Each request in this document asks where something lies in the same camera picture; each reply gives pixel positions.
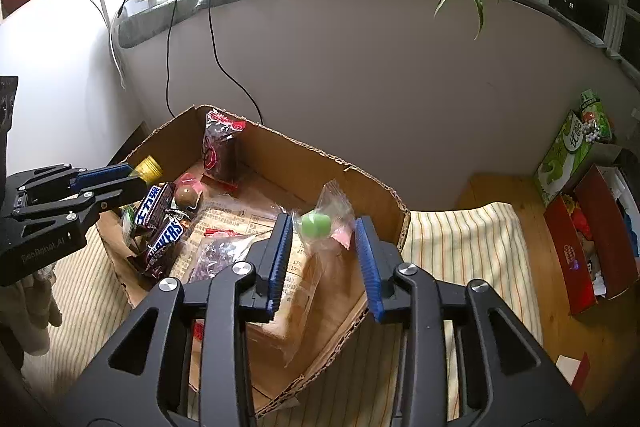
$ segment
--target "metal bolt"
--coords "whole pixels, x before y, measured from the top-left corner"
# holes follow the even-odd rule
[[[485,281],[482,281],[480,279],[474,279],[469,283],[469,286],[471,286],[471,289],[474,292],[478,292],[478,293],[484,293],[489,289],[489,285],[488,283],[486,283]]]
[[[234,273],[237,275],[247,275],[252,269],[253,267],[246,261],[240,261],[239,263],[234,264],[234,267],[232,268]]]
[[[418,271],[418,267],[414,263],[402,263],[398,266],[398,271],[402,275],[415,275]]]
[[[173,277],[167,277],[158,283],[158,287],[163,292],[172,292],[178,287],[178,281]]]

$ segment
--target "green box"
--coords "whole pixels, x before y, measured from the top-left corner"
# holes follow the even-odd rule
[[[580,117],[569,111],[558,136],[533,175],[545,206],[563,189],[571,190],[592,164],[608,166],[613,163],[620,150],[616,145],[587,143]]]

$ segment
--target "brown ball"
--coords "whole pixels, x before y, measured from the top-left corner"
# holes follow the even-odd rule
[[[191,185],[181,185],[175,189],[174,200],[178,208],[184,210],[185,208],[196,206],[198,192]]]

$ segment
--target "striped tablecloth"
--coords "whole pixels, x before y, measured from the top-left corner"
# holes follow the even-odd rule
[[[26,357],[23,373],[44,399],[54,401],[129,313],[95,228],[88,245],[58,263],[54,296],[63,325],[50,328],[51,349]],[[518,218],[506,203],[475,210],[412,212],[402,257],[436,279],[466,284],[485,279],[542,343],[538,302]],[[458,378],[452,328],[446,323],[449,417],[458,409]],[[260,427],[360,427],[390,423],[398,373],[400,328],[368,316],[335,362],[296,399],[295,407],[268,413]],[[197,397],[190,397],[190,415]]]

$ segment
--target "gray wall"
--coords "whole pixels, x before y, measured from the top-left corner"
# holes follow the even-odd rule
[[[265,124],[341,156],[394,187],[410,208],[452,207],[473,172],[531,174],[583,89],[620,136],[640,92],[604,54],[552,18],[485,0],[243,0],[212,11],[220,61]],[[164,102],[166,32],[124,50],[151,127]],[[256,119],[216,66],[206,11],[171,33],[170,101]]]

